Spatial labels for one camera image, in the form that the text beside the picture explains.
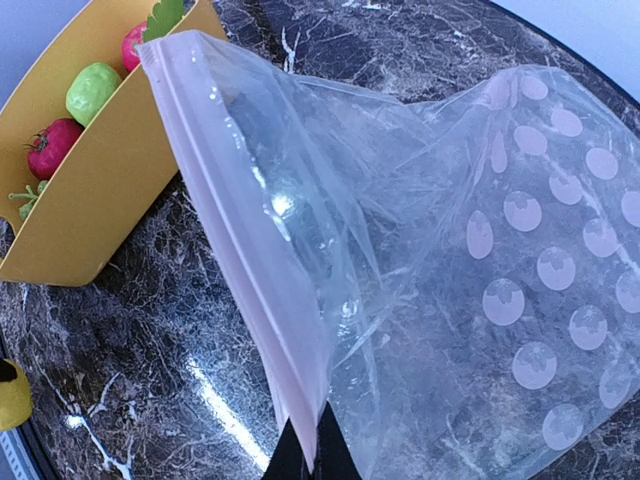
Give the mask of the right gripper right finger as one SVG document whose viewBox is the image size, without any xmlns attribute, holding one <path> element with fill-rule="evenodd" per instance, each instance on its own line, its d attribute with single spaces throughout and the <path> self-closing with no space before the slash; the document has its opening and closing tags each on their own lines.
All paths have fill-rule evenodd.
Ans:
<svg viewBox="0 0 640 480">
<path fill-rule="evenodd" d="M 329 402 L 318 425 L 318 444 L 312 478 L 361 480 Z"/>
</svg>

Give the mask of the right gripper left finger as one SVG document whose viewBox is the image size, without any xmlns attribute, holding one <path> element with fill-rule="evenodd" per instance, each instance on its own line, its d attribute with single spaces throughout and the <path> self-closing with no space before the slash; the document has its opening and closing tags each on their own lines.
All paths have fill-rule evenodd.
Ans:
<svg viewBox="0 0 640 480">
<path fill-rule="evenodd" d="M 296 432 L 288 420 L 281 432 L 263 480 L 311 480 Z"/>
</svg>

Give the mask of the clear dotted zip bag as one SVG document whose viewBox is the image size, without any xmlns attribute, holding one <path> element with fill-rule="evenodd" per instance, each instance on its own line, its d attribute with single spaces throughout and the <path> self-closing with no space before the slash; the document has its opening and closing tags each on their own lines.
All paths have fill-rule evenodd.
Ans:
<svg viewBox="0 0 640 480">
<path fill-rule="evenodd" d="M 282 427 L 326 475 L 524 479 L 639 390 L 639 140 L 565 71 L 405 104 L 144 44 Z"/>
</svg>

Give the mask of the yellow toy lemon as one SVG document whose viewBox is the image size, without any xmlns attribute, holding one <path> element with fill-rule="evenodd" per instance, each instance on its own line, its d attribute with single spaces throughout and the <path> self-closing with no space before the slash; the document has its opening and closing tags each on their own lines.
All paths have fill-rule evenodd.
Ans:
<svg viewBox="0 0 640 480">
<path fill-rule="evenodd" d="M 24 371 L 7 359 L 1 360 L 0 430 L 23 425 L 32 415 L 33 400 Z"/>
</svg>

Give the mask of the yellow plastic basket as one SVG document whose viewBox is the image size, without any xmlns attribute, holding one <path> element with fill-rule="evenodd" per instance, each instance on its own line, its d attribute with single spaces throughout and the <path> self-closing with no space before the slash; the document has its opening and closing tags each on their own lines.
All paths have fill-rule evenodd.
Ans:
<svg viewBox="0 0 640 480">
<path fill-rule="evenodd" d="M 52 40 L 1 111 L 1 216 L 14 240 L 1 261 L 7 282 L 75 287 L 90 283 L 130 234 L 177 165 L 149 82 L 126 71 L 120 44 L 152 11 L 149 1 L 92 1 Z M 123 81 L 86 127 L 22 217 L 15 194 L 36 184 L 30 138 L 66 116 L 77 74 L 104 62 Z"/>
</svg>

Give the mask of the green toy grapes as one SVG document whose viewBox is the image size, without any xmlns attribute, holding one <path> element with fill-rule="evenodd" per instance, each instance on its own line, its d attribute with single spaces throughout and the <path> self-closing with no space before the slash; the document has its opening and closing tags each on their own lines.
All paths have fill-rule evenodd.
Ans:
<svg viewBox="0 0 640 480">
<path fill-rule="evenodd" d="M 36 190 L 33 190 L 29 185 L 26 185 L 24 192 L 10 193 L 8 195 L 8 199 L 11 201 L 24 201 L 24 203 L 18 209 L 20 218 L 22 220 L 26 220 L 28 218 L 33 207 L 35 206 L 35 203 L 46 190 L 48 183 L 48 180 L 42 180 L 38 183 Z"/>
</svg>

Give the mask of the red toy tomato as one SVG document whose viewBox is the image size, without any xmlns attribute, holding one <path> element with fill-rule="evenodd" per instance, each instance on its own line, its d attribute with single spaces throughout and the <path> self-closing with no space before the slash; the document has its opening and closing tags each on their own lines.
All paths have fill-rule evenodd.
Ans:
<svg viewBox="0 0 640 480">
<path fill-rule="evenodd" d="M 83 131 L 77 121 L 60 118 L 38 132 L 24 145 L 30 172 L 38 180 L 50 180 Z"/>
</svg>

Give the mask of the green toy apple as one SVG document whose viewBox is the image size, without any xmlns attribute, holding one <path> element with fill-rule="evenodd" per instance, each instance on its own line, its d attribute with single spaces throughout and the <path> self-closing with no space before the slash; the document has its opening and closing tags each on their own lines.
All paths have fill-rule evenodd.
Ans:
<svg viewBox="0 0 640 480">
<path fill-rule="evenodd" d="M 122 83 L 109 65 L 96 62 L 81 70 L 69 87 L 65 106 L 69 114 L 87 127 Z"/>
</svg>

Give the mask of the red toy apple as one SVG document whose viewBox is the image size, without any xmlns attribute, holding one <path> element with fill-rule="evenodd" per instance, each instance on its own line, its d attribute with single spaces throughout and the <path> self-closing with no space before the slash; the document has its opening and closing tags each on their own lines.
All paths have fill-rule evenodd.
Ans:
<svg viewBox="0 0 640 480">
<path fill-rule="evenodd" d="M 123 65 L 128 72 L 132 72 L 140 64 L 136 48 L 144 43 L 143 36 L 146 28 L 147 24 L 142 22 L 131 29 L 122 40 L 121 56 Z"/>
</svg>

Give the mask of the green toy leafy vegetable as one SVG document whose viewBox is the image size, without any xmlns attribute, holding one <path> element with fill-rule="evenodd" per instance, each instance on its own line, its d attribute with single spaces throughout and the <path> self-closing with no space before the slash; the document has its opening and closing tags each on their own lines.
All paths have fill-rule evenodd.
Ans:
<svg viewBox="0 0 640 480">
<path fill-rule="evenodd" d="M 195 1 L 156 1 L 146 19 L 143 42 L 164 37 L 171 32 L 195 5 Z"/>
</svg>

